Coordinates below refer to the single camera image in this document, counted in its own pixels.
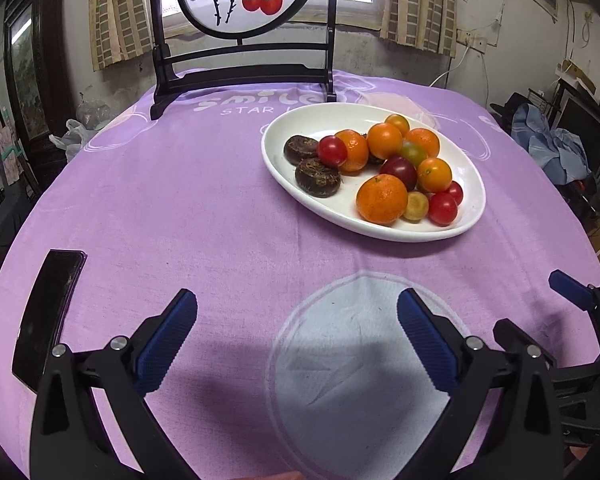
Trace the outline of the red cherry tomato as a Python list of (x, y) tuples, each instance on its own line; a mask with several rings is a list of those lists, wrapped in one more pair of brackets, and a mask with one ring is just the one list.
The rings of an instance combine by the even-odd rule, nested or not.
[(437, 226), (450, 226), (457, 217), (457, 203), (449, 193), (429, 197), (428, 219)]
[(339, 168), (348, 159), (348, 150), (338, 136), (324, 136), (317, 144), (318, 159), (327, 167)]
[(460, 206), (464, 198), (464, 191), (456, 181), (452, 181), (445, 192), (452, 196), (452, 199), (455, 200), (457, 206)]

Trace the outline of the yellow-green small fruit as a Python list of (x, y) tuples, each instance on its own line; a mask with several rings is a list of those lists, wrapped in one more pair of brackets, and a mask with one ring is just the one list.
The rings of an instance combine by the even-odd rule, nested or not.
[(427, 217), (429, 198), (426, 194), (413, 191), (407, 194), (407, 203), (402, 217), (409, 222), (419, 222)]

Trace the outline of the large orange mandarin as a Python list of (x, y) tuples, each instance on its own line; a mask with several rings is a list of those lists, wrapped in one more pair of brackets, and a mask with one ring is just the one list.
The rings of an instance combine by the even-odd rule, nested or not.
[(376, 174), (366, 180), (355, 197), (360, 217), (380, 226), (390, 226), (406, 209), (407, 188), (391, 174)]

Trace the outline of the smooth orange tomato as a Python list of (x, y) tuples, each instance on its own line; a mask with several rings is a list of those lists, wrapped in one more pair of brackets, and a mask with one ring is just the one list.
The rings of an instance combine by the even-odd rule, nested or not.
[(370, 154), (378, 159), (388, 159), (402, 150), (403, 136), (394, 125), (381, 122), (370, 127), (367, 136)]
[(449, 164), (437, 157), (423, 160), (417, 167), (418, 186), (427, 193), (444, 192), (453, 181)]

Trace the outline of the dark red plum tomato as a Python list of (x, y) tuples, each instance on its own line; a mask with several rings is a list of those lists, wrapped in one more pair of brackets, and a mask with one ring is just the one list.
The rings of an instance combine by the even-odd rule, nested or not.
[(414, 165), (402, 156), (396, 155), (388, 158), (379, 169), (380, 174), (390, 174), (399, 179), (408, 192), (414, 191), (418, 174)]

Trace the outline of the green-orange tomato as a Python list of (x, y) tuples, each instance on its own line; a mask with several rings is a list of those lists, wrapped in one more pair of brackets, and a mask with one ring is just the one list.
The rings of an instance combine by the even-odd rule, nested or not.
[(400, 156), (408, 160), (415, 169), (417, 169), (419, 165), (429, 157), (424, 148), (410, 141), (405, 141), (403, 143)]

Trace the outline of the textured orange mandarin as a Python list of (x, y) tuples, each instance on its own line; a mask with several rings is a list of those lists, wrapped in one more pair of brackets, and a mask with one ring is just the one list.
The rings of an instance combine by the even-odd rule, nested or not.
[(429, 157), (437, 157), (440, 153), (440, 140), (430, 129), (413, 128), (406, 134), (405, 140), (420, 146)]

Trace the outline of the small orange tomato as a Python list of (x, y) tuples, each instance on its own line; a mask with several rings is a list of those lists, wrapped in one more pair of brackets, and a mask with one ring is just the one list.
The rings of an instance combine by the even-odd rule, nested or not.
[(405, 138), (411, 130), (410, 122), (400, 114), (391, 114), (385, 118), (385, 123), (396, 127)]

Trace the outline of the dark brown passion fruit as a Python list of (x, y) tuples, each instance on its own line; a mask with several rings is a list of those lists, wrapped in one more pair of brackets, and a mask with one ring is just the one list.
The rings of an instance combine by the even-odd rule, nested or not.
[(309, 158), (317, 156), (318, 142), (307, 136), (291, 136), (284, 145), (284, 156), (291, 165), (298, 166)]

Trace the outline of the black smartphone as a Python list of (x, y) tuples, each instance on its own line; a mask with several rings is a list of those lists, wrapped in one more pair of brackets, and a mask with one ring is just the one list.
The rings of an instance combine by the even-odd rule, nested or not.
[(52, 249), (34, 281), (12, 357), (12, 374), (38, 392), (47, 357), (59, 344), (69, 304), (86, 263), (80, 250)]

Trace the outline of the blue cloth pile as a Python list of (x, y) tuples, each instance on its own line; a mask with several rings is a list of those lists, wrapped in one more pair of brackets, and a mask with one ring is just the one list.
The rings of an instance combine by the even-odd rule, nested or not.
[(584, 180), (591, 173), (581, 139), (566, 129), (550, 128), (546, 117), (532, 104), (516, 109), (510, 135), (554, 185)]

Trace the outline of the purple printed tablecloth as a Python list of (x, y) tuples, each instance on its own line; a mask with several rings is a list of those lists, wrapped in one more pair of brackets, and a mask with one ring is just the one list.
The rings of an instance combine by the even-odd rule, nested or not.
[(321, 101), (309, 86), (193, 93), (151, 120), (143, 96), (42, 195), (0, 272), (0, 445), (29, 463), (33, 393), (12, 374), (22, 312), (53, 249), (86, 263), (62, 340), (102, 348), (181, 289), (198, 318), (147, 402), (205, 479), (298, 470), (390, 479), (445, 406), (396, 319), (414, 287), (484, 340), (509, 318), (563, 366), (600, 348), (588, 316), (550, 289), (563, 270), (600, 284), (580, 222), (489, 113), (453, 91), (340, 73), (341, 99), (423, 120), (474, 162), (486, 210), (462, 236), (374, 240), (323, 220), (268, 173), (265, 127)]

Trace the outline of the dark wooden cabinet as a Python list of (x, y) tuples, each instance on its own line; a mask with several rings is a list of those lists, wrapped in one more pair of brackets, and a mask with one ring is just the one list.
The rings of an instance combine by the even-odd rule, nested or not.
[(50, 140), (73, 118), (62, 0), (6, 0), (4, 62), (18, 139), (35, 177), (54, 180), (67, 165)]

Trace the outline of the checked curtain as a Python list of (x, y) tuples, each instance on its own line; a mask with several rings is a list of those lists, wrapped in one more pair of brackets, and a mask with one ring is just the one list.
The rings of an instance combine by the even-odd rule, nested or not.
[(151, 49), (146, 0), (88, 0), (88, 28), (95, 72)]
[(457, 0), (385, 0), (380, 36), (417, 50), (454, 58)]

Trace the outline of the round painted screen stand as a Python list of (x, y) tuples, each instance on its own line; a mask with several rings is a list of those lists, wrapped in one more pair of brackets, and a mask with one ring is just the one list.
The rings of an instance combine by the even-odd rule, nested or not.
[[(171, 52), (166, 41), (162, 0), (149, 0), (154, 46), (152, 65), (156, 75), (150, 118), (157, 120), (166, 109), (189, 92), (243, 84), (318, 84), (328, 102), (337, 99), (334, 83), (337, 0), (327, 0), (325, 39), (322, 41), (261, 41), (259, 38), (295, 18), (309, 0), (176, 0), (185, 21), (196, 32), (224, 42), (222, 47)], [(175, 66), (220, 56), (259, 52), (321, 52), (324, 65), (301, 62), (232, 64), (179, 75)]]

